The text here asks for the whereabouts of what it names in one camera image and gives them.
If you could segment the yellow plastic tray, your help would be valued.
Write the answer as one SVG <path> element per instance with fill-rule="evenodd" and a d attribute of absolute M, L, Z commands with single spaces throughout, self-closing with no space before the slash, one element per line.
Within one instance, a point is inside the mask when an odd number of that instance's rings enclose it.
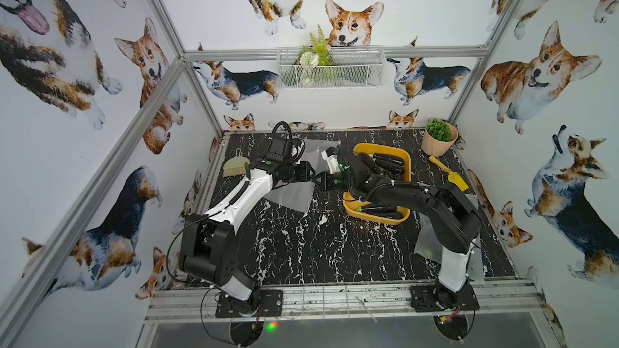
<path fill-rule="evenodd" d="M 412 160 L 410 154 L 407 151 L 400 148 L 389 147 L 375 143 L 358 143 L 354 147 L 354 152 L 362 152 L 368 155 L 382 153 L 400 157 L 405 162 L 403 179 L 406 182 L 411 182 Z M 403 203 L 401 201 L 398 201 L 397 197 L 393 196 L 394 187 L 391 185 L 391 180 L 389 178 L 387 178 L 386 180 L 388 183 L 385 185 L 385 187 L 382 189 L 378 189 L 373 194 L 371 194 L 369 197 L 369 201 L 359 201 L 356 200 L 351 195 L 351 193 L 344 193 L 342 196 L 342 203 L 343 208 L 346 210 L 348 215 L 364 221 L 376 222 L 390 226 L 397 226 L 402 224 L 403 222 L 406 222 L 411 216 L 412 211 L 410 208 L 403 206 Z M 369 204 L 396 206 L 398 209 L 398 213 L 401 214 L 402 218 L 381 217 L 374 214 L 368 214 L 360 210 L 361 207 L 367 206 Z"/>

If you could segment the frosted zip-top bag front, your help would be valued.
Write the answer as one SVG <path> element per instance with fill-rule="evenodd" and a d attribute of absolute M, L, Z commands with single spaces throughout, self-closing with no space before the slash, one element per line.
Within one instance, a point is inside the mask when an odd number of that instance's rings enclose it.
<path fill-rule="evenodd" d="M 419 222 L 421 230 L 415 243 L 414 253 L 425 259 L 441 263 L 443 248 L 437 239 L 430 219 L 424 214 L 419 214 Z M 474 239 L 474 246 L 467 264 L 467 273 L 470 280 L 478 284 L 485 283 L 480 234 Z"/>

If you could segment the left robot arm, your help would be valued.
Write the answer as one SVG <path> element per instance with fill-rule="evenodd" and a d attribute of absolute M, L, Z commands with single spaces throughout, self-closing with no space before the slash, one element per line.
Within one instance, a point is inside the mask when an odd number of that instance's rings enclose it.
<path fill-rule="evenodd" d="M 307 161 L 281 163 L 258 159 L 245 165 L 240 183 L 220 203 L 185 220 L 179 270 L 215 285 L 237 301 L 256 301 L 256 282 L 239 268 L 237 233 L 256 204 L 279 182 L 309 182 L 314 175 Z"/>

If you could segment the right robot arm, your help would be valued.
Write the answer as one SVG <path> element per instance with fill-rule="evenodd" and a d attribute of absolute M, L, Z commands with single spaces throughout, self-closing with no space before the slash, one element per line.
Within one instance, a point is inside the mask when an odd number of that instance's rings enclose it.
<path fill-rule="evenodd" d="M 328 167 L 318 175 L 322 187 L 340 187 L 356 201 L 398 206 L 427 216 L 443 248 L 438 286 L 452 293 L 462 291 L 482 220 L 459 187 L 393 180 L 372 172 L 359 154 L 340 146 L 327 148 L 321 156 Z"/>

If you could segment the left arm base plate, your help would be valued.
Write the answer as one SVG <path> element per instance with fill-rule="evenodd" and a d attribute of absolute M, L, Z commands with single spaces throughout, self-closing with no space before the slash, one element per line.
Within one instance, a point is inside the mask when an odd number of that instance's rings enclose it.
<path fill-rule="evenodd" d="M 229 294 L 221 296 L 215 312 L 217 318 L 279 317 L 282 314 L 282 290 L 255 290 L 248 300 L 241 301 Z"/>

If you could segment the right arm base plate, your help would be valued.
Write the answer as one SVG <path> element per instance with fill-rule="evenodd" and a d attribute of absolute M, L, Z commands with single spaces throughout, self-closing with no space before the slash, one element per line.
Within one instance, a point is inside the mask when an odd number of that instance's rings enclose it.
<path fill-rule="evenodd" d="M 409 291 L 410 306 L 418 313 L 480 309 L 472 285 L 469 283 L 466 283 L 457 293 L 453 293 L 442 285 L 413 285 L 409 287 Z"/>

